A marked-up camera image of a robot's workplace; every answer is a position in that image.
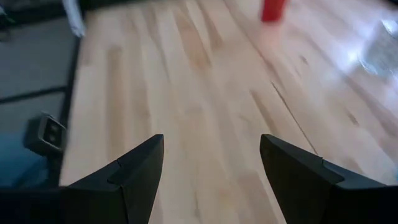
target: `red cup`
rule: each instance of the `red cup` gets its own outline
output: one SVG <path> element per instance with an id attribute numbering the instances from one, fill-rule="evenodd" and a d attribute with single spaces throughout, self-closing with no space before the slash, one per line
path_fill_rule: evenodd
<path id="1" fill-rule="evenodd" d="M 262 9 L 262 22 L 277 22 L 284 13 L 285 0 L 264 0 Z"/>

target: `dark floor edge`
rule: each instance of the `dark floor edge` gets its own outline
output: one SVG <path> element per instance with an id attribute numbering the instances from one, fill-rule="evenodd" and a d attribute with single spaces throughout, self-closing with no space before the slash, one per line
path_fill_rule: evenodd
<path id="1" fill-rule="evenodd" d="M 72 104 L 73 88 L 75 86 L 76 68 L 77 68 L 77 62 L 80 51 L 80 41 L 81 38 L 75 37 L 75 46 L 73 47 L 72 59 L 68 71 L 68 84 L 67 84 L 67 89 L 65 90 L 65 96 L 63 99 L 63 105 L 59 117 L 60 123 L 65 127 L 68 127 L 70 107 Z"/>
<path id="2" fill-rule="evenodd" d="M 45 96 L 45 95 L 49 95 L 49 94 L 54 94 L 54 93 L 62 93 L 66 89 L 67 89 L 66 86 L 56 86 L 56 87 L 51 87 L 51 88 L 47 88 L 44 90 L 23 93 L 23 94 L 16 95 L 16 96 L 9 96 L 9 97 L 0 99 L 0 105 L 5 104 L 5 103 L 15 103 L 15 102 L 18 102 L 21 100 L 29 100 L 32 98 Z"/>

